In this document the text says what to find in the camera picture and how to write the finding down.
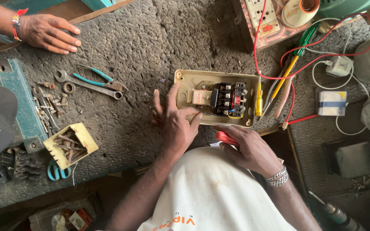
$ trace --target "blue scissors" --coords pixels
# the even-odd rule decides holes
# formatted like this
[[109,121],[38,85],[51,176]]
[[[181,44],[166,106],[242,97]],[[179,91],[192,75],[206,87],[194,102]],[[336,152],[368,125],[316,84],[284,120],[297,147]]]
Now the blue scissors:
[[99,71],[98,69],[95,69],[95,68],[89,67],[89,66],[85,66],[83,64],[77,64],[77,66],[85,67],[87,69],[90,69],[90,70],[97,73],[98,75],[100,75],[101,77],[103,77],[104,79],[106,79],[108,81],[107,83],[99,83],[99,82],[91,81],[89,79],[85,79],[84,77],[78,75],[77,73],[74,73],[75,77],[79,78],[80,80],[82,80],[84,82],[87,82],[89,84],[92,84],[92,85],[95,85],[95,86],[98,86],[98,87],[109,87],[109,88],[112,88],[112,89],[117,90],[119,92],[126,92],[128,90],[128,88],[123,83],[121,83],[120,81],[116,81],[116,80],[112,79],[111,77],[107,76],[104,72]]
[[[54,171],[55,177],[52,176],[51,168]],[[71,168],[68,167],[66,170],[68,172],[68,175],[65,175],[65,171],[59,168],[59,166],[57,165],[55,160],[51,160],[51,161],[49,161],[49,165],[48,165],[48,177],[52,181],[57,181],[57,180],[59,180],[59,176],[60,176],[60,173],[61,173],[61,178],[66,179],[66,178],[71,176]]]

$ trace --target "white switch plate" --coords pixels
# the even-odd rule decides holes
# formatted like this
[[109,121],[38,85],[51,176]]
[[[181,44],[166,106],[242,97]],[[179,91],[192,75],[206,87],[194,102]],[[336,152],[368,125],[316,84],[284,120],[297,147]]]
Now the white switch plate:
[[[245,0],[246,6],[249,11],[249,15],[251,16],[251,22],[255,28],[255,31],[258,28],[260,17],[262,14],[262,10],[264,9],[264,0]],[[266,32],[265,34],[271,34],[280,30],[280,24],[276,18],[275,9],[273,8],[272,1],[268,0],[265,7],[264,18],[262,19],[261,28],[266,25],[273,25],[273,29],[271,31]]]

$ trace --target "human hand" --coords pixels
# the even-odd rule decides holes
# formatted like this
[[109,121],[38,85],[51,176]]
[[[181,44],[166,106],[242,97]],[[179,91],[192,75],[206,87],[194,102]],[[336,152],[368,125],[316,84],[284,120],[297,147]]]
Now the human hand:
[[239,152],[229,144],[219,144],[237,165],[257,172],[266,179],[284,168],[272,149],[255,131],[236,125],[216,125],[214,128],[225,132],[239,143]]
[[[198,134],[203,115],[194,107],[178,110],[175,98],[180,85],[181,83],[177,82],[169,90],[166,110],[161,106],[159,91],[155,89],[153,97],[155,109],[152,111],[152,123],[162,126],[163,153],[174,155],[176,160],[182,156]],[[190,115],[195,116],[188,122],[186,118]]]
[[81,45],[81,41],[60,30],[65,29],[74,34],[81,32],[64,18],[35,14],[21,16],[20,23],[20,38],[31,46],[66,55],[70,51],[76,52],[75,46]]

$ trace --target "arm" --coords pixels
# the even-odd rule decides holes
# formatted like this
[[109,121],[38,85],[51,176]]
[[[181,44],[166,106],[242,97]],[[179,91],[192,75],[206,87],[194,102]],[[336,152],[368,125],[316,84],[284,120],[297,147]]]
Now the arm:
[[[225,153],[228,154],[237,165],[255,171],[266,179],[274,176],[283,169],[283,165],[278,160],[275,153],[255,131],[235,125],[217,125],[214,128],[218,131],[227,133],[239,143],[240,152],[229,144],[220,144]],[[306,207],[291,180],[288,179],[288,181],[279,187],[269,186],[268,189],[269,197],[276,208],[285,220],[296,230],[321,231],[321,228]]]
[[[15,14],[16,12],[0,6],[1,34],[13,36],[12,18]],[[20,38],[29,45],[60,54],[68,54],[70,51],[76,52],[75,46],[80,46],[81,42],[60,29],[68,30],[74,34],[80,33],[76,26],[68,23],[65,19],[50,14],[36,14],[20,18]]]
[[[152,122],[162,124],[162,151],[115,210],[106,229],[108,231],[137,230],[152,216],[172,167],[198,134],[202,113],[193,107],[177,109],[175,98],[179,86],[180,83],[176,83],[169,90],[166,112],[160,105],[159,91],[154,91],[155,110]],[[195,116],[189,123],[186,117],[192,114]]]

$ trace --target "combination wrench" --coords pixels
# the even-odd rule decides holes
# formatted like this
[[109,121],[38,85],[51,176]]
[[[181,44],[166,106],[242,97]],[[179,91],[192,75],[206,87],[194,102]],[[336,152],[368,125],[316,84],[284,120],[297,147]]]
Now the combination wrench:
[[40,87],[38,87],[38,88],[34,87],[33,95],[39,100],[39,102],[41,103],[41,106],[44,106],[43,109],[45,111],[45,114],[48,116],[49,120],[51,121],[51,126],[52,126],[51,131],[52,131],[53,134],[56,134],[61,129],[55,123],[55,120],[52,117],[52,114],[49,112],[49,109],[46,108],[47,105],[46,105],[45,98],[44,98],[44,91]]
[[122,93],[119,92],[119,91],[110,91],[110,90],[107,90],[105,88],[97,87],[97,86],[94,86],[92,84],[86,83],[84,81],[81,81],[79,79],[76,79],[76,78],[73,78],[73,77],[69,76],[67,74],[67,72],[64,71],[64,70],[60,70],[59,73],[60,73],[60,76],[55,75],[55,79],[60,83],[62,83],[62,82],[71,82],[71,83],[78,84],[80,86],[95,90],[97,92],[109,95],[109,96],[111,96],[115,99],[121,99],[122,98]]

